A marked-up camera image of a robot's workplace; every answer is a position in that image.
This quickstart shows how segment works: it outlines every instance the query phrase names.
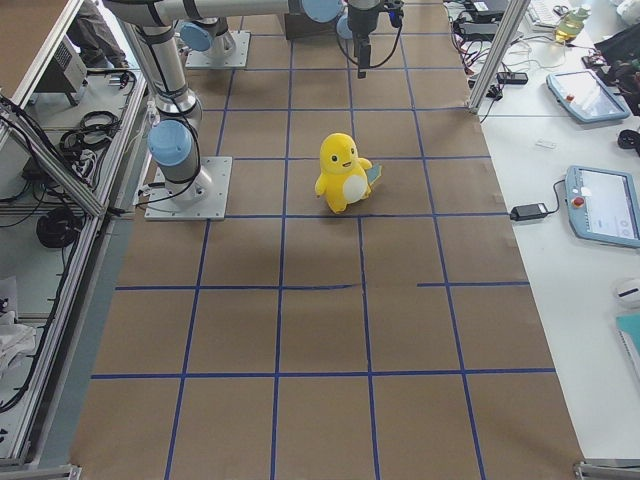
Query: toy's tail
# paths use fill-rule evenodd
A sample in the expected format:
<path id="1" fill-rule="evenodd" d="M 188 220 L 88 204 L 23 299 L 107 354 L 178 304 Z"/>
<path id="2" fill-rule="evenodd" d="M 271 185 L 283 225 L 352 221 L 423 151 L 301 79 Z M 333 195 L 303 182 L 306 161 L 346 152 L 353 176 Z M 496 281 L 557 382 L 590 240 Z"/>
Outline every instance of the toy's tail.
<path id="1" fill-rule="evenodd" d="M 373 185 L 382 176 L 382 165 L 373 165 L 369 170 L 365 170 L 369 185 Z"/>

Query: yellow liquid bottle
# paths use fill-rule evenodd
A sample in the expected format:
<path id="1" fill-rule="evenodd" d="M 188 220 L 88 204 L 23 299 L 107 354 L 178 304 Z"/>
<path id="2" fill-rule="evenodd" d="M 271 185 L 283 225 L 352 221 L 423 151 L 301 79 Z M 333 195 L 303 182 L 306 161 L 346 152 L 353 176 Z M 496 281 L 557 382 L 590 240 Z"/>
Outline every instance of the yellow liquid bottle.
<path id="1" fill-rule="evenodd" d="M 591 15 L 591 7 L 583 5 L 567 13 L 554 31 L 556 42 L 569 43 L 576 39 L 584 28 L 584 22 Z"/>

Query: stuffed animal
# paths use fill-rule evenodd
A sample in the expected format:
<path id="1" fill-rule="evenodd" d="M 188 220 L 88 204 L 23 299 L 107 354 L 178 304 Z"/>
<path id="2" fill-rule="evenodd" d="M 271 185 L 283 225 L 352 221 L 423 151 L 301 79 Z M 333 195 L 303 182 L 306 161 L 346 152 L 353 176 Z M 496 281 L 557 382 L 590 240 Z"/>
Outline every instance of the stuffed animal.
<path id="1" fill-rule="evenodd" d="M 332 133 L 320 147 L 316 195 L 324 195 L 331 211 L 341 213 L 348 204 L 367 198 L 379 175 L 379 166 L 373 167 L 369 160 L 358 157 L 356 144 L 349 135 Z"/>

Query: keyboard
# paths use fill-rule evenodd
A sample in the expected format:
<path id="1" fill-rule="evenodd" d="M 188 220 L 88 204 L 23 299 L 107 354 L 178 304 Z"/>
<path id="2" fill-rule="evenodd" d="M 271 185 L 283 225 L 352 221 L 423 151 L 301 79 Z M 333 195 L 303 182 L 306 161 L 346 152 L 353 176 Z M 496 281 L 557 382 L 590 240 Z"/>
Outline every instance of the keyboard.
<path id="1" fill-rule="evenodd" d="M 547 0 L 531 0 L 524 16 L 533 32 L 550 32 L 560 22 Z"/>

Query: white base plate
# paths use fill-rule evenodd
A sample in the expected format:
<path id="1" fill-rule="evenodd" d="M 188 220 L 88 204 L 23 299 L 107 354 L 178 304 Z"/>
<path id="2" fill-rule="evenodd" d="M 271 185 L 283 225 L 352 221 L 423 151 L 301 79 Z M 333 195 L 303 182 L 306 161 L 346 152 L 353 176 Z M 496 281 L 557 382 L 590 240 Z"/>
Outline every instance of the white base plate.
<path id="1" fill-rule="evenodd" d="M 202 169 L 206 170 L 213 180 L 212 189 L 201 200 L 188 205 L 180 205 L 174 199 L 151 203 L 146 206 L 144 214 L 147 220 L 223 220 L 227 209 L 227 194 L 231 179 L 231 157 L 202 157 Z M 158 169 L 154 182 L 164 182 L 164 175 Z M 151 192 L 150 201 L 168 197 L 164 188 L 156 188 Z"/>
<path id="2" fill-rule="evenodd" d="M 211 58 L 202 52 L 192 50 L 187 57 L 186 68 L 193 70 L 224 70 L 230 68 L 245 68 L 249 56 L 249 40 L 251 34 L 245 31 L 231 32 L 236 42 L 236 50 L 225 58 Z"/>

